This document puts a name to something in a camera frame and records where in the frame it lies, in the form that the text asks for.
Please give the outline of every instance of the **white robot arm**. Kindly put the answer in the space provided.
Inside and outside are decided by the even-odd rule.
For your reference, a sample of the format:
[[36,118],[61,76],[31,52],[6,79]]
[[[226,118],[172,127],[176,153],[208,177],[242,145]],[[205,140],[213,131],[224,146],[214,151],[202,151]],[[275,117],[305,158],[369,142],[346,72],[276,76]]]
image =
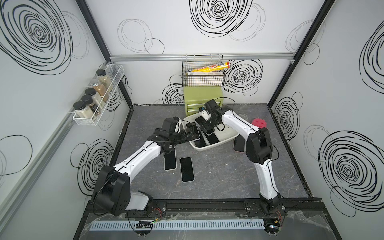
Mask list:
[[[272,147],[268,130],[260,131],[256,126],[243,121],[228,107],[218,107],[214,100],[205,104],[200,114],[207,119],[200,122],[204,132],[224,123],[236,130],[247,141],[246,153],[254,163],[260,183],[260,197],[265,205],[266,213],[272,211],[280,203],[273,172],[271,168]],[[145,194],[130,192],[130,183],[152,159],[164,150],[177,144],[199,138],[193,129],[180,130],[181,120],[177,117],[164,120],[162,128],[155,129],[144,145],[126,160],[114,167],[105,166],[99,173],[92,196],[92,201],[106,211],[119,215],[125,210],[143,210],[149,200]]]

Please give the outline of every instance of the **spice jar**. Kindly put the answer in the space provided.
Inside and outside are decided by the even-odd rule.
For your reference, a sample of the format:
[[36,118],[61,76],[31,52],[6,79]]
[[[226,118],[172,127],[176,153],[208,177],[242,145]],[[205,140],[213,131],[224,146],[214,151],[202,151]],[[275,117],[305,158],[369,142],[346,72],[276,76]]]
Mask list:
[[108,101],[109,94],[107,93],[107,90],[105,89],[104,85],[101,84],[101,82],[97,78],[92,78],[89,84],[100,94],[100,96],[104,96],[104,102]]
[[105,89],[107,89],[107,92],[112,91],[112,81],[107,72],[104,69],[99,69],[96,71],[96,75],[98,76],[97,78],[101,82],[101,84],[103,84]]
[[83,101],[78,101],[73,104],[74,111],[81,118],[92,118],[92,121],[96,121],[93,111]]
[[85,94],[88,94],[88,95],[92,96],[92,99],[93,99],[93,101],[95,101],[95,104],[100,106],[99,109],[104,108],[105,103],[104,103],[103,100],[101,100],[100,94],[98,92],[96,92],[95,89],[88,88],[88,89],[85,90]]
[[95,102],[92,99],[91,95],[84,95],[81,97],[81,100],[87,104],[88,107],[91,108],[91,110],[95,113],[95,115],[100,114],[100,110],[98,109],[98,106],[95,104]]

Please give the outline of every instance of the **wire basket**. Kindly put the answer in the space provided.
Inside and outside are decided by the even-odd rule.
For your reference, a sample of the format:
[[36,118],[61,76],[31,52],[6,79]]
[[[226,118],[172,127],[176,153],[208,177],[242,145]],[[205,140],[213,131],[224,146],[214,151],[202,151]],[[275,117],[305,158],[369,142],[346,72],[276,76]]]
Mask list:
[[73,120],[78,125],[96,126],[99,123],[101,116],[103,115],[105,109],[107,108],[109,101],[111,100],[111,98],[113,98],[113,95],[116,91],[116,88],[118,88],[119,82],[120,82],[122,76],[124,75],[124,68],[122,67],[122,65],[117,65],[117,64],[109,64],[107,66],[102,65],[102,66],[100,66],[99,69],[104,69],[106,71],[106,73],[111,77],[111,85],[113,86],[113,88],[108,93],[109,98],[107,101],[104,102],[105,103],[104,108],[101,108],[100,105],[98,105],[97,109],[100,110],[99,115],[93,114],[91,118],[81,118],[76,113],[73,115]]
[[224,70],[209,73],[188,71],[223,62],[223,55],[185,55],[181,57],[181,76],[184,87],[221,87],[224,80]]

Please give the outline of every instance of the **green tool chest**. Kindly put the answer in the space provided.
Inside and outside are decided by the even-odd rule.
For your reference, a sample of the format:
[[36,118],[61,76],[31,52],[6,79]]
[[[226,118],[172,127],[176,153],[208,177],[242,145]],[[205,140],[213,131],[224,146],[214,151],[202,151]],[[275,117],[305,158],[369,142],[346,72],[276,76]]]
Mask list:
[[[185,115],[198,113],[206,102],[222,96],[221,87],[184,87]],[[221,107],[223,99],[217,99],[216,103]]]

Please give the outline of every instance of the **smartphone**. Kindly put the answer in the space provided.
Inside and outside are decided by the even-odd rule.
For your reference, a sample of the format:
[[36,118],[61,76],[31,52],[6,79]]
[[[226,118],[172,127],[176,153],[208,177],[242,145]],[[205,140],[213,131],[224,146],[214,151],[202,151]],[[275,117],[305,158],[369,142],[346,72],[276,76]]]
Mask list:
[[195,143],[195,146],[196,147],[206,147],[207,144],[205,143],[203,135],[202,135],[202,133],[201,133],[201,131],[199,129],[198,129],[198,132],[199,132],[200,139],[193,141]]
[[195,122],[187,123],[186,127],[192,130],[190,135],[192,140],[199,140],[201,138],[199,134],[199,129],[197,128],[197,125]]
[[241,135],[235,137],[235,140],[233,142],[233,150],[236,152],[245,151],[245,139]]
[[218,138],[216,137],[216,134],[212,133],[211,135],[208,135],[205,132],[203,132],[203,133],[204,133],[205,137],[207,138],[210,145],[219,142]]
[[164,170],[176,169],[176,149],[175,147],[164,150]]
[[191,182],[195,180],[191,157],[180,158],[180,169],[181,169],[181,181]]
[[[200,128],[201,128],[201,122],[202,122],[202,121],[205,121],[205,119],[204,119],[203,117],[201,117],[201,116],[195,119],[196,124],[199,125]],[[209,136],[209,135],[211,135],[214,131],[215,131],[215,129],[212,128],[211,130],[207,131],[205,134]]]

